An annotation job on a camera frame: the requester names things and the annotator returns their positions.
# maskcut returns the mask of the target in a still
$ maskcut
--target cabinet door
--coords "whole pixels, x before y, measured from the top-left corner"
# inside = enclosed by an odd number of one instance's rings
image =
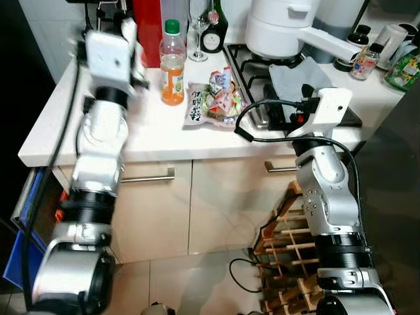
[[[112,218],[112,251],[121,263],[187,255],[191,161],[127,164],[124,178],[175,179],[121,183]],[[62,168],[69,179],[72,168]]]
[[[266,161],[275,168],[295,166],[295,156],[194,160],[190,254],[253,245],[295,180],[294,171],[269,173]]]

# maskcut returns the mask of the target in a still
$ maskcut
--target orange juice bottle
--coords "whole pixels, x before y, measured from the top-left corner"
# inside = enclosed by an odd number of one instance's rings
[[[185,44],[177,20],[165,21],[165,32],[159,47],[162,71],[162,101],[178,105],[184,100]]]

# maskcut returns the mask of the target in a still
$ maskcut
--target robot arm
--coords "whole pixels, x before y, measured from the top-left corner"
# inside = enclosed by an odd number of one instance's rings
[[[94,102],[78,131],[79,155],[62,204],[64,220],[55,226],[36,276],[31,312],[99,314],[110,300],[115,262],[106,248],[124,170],[127,108],[136,97],[133,82],[148,85],[131,19],[124,21],[122,34],[90,31],[86,36]]]
[[[289,141],[295,149],[304,213],[320,258],[318,285],[325,293],[317,314],[393,315],[366,245],[359,202],[348,189],[348,172],[324,136],[340,123],[351,97],[351,91],[346,89],[320,90],[317,98],[306,103],[319,100],[316,110],[307,107],[310,115],[306,123],[287,138],[254,138],[239,127],[245,112],[238,118],[235,132],[248,141]],[[304,103],[284,104],[305,108]]]

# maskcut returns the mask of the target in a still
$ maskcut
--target white appliance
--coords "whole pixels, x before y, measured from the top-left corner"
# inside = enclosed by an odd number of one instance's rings
[[[320,0],[253,0],[245,31],[249,50],[264,58],[287,59],[308,43],[352,60],[360,48],[311,27],[319,5]]]

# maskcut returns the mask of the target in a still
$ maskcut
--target green bottle cap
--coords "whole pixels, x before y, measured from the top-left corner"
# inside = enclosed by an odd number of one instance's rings
[[[165,21],[165,33],[171,35],[178,35],[179,32],[179,21],[177,20],[166,20]]]

